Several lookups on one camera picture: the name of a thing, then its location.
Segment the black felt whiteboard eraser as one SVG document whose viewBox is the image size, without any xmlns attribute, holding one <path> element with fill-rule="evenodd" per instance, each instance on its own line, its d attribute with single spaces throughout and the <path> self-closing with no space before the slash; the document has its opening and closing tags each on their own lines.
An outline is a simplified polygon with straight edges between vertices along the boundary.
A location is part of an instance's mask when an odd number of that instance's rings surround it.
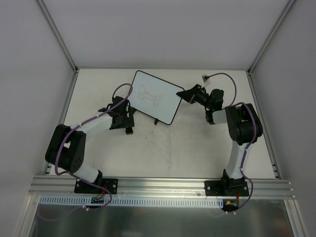
<svg viewBox="0 0 316 237">
<path fill-rule="evenodd" d="M 131 135 L 131 134 L 133 134 L 133 128 L 132 128 L 132 127 L 127 127 L 127 128 L 125 129 L 125 133 L 126 133 L 126 135 Z"/>
</svg>

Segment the white whiteboard black frame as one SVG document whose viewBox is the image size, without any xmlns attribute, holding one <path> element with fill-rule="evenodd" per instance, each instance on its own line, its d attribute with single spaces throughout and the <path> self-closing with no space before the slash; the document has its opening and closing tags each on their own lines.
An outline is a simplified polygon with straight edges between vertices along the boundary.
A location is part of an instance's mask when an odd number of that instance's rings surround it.
<svg viewBox="0 0 316 237">
<path fill-rule="evenodd" d="M 177 93 L 182 91 L 178 85 L 137 70 L 128 100 L 137 111 L 171 125 L 182 100 Z"/>
</svg>

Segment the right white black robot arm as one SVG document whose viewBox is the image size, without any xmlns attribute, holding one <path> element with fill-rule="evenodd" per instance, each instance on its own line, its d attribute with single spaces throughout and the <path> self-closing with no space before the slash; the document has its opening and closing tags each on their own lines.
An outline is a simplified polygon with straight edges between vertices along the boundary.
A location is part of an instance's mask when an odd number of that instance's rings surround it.
<svg viewBox="0 0 316 237">
<path fill-rule="evenodd" d="M 199 84 L 176 95 L 190 104 L 204 106 L 205 119 L 210 125 L 226 124 L 233 142 L 229 162 L 220 180 L 204 182 L 205 195 L 248 197 L 249 188 L 243 169 L 251 146 L 263 134 L 262 124 L 252 104 L 239 103 L 224 108 L 223 90 L 214 89 L 208 94 Z"/>
</svg>

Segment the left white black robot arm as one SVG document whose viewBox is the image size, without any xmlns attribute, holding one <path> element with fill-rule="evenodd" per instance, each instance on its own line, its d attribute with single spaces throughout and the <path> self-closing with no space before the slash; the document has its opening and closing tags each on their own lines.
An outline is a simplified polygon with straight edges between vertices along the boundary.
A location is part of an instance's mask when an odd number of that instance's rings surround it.
<svg viewBox="0 0 316 237">
<path fill-rule="evenodd" d="M 134 109 L 128 99 L 116 96 L 112 103 L 98 110 L 95 116 L 75 126 L 56 126 L 47 151 L 46 162 L 86 181 L 86 187 L 93 193 L 102 190 L 103 174 L 84 161 L 86 142 L 97 134 L 114 129 L 125 129 L 133 133 Z"/>
</svg>

